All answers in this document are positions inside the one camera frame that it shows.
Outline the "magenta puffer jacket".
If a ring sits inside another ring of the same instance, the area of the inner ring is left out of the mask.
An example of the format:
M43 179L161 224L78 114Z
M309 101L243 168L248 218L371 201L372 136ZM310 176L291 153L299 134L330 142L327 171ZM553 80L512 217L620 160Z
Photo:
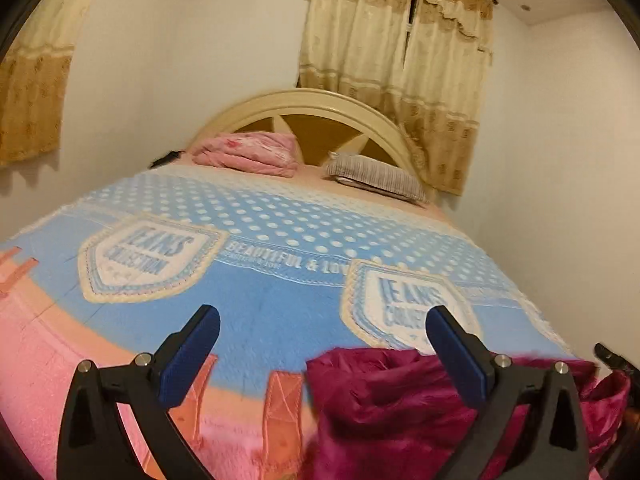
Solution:
M593 362L569 360L592 467L614 441L629 379L599 380ZM416 350L336 348L307 361L318 415L299 479L434 479L477 411L467 408L437 356ZM520 436L528 408L518 406L481 479L495 479Z

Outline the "blue pink patterned bed blanket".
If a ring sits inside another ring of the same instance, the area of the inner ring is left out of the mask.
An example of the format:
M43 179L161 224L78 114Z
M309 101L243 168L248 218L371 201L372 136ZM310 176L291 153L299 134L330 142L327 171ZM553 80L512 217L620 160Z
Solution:
M316 431L308 360L430 353L443 304L491 349L568 356L538 309L437 212L324 180L183 162L63 206L1 243L1 414L42 478L77 364L130 362L203 304L221 331L177 418L218 479L292 479Z

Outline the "folded pink blanket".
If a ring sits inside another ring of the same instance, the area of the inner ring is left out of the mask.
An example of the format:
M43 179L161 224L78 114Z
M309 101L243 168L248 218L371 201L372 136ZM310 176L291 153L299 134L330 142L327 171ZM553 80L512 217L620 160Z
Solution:
M223 133L190 151L197 165L292 178L298 169L297 142L292 133L253 131Z

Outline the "grey striped pillow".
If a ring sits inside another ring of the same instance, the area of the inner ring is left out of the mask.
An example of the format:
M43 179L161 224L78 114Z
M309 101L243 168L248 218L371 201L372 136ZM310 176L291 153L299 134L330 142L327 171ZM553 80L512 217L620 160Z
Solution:
M331 153L322 166L324 176L344 185L378 192L416 204L427 204L420 181L399 167L379 160L348 153Z

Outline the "cream arched wooden headboard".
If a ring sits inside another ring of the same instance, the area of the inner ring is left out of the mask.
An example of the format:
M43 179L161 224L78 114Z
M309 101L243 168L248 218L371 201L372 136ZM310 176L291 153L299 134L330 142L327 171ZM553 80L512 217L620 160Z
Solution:
M318 89L277 90L233 104L206 122L190 147L251 128L294 134L298 154L309 165L320 166L332 152L344 152L371 155L414 173L404 137L393 122L349 96Z

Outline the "side beige gold curtain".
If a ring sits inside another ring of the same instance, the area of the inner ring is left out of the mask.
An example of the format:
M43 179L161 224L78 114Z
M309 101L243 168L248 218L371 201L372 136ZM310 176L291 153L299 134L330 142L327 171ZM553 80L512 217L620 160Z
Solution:
M70 64L90 1L42 0L2 61L3 166L60 146Z

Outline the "beige gold window curtain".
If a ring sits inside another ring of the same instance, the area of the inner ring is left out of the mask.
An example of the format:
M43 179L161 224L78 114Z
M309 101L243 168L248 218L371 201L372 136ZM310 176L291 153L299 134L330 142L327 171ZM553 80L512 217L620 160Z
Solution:
M492 0L307 0L298 83L399 128L422 184L464 191L492 61Z

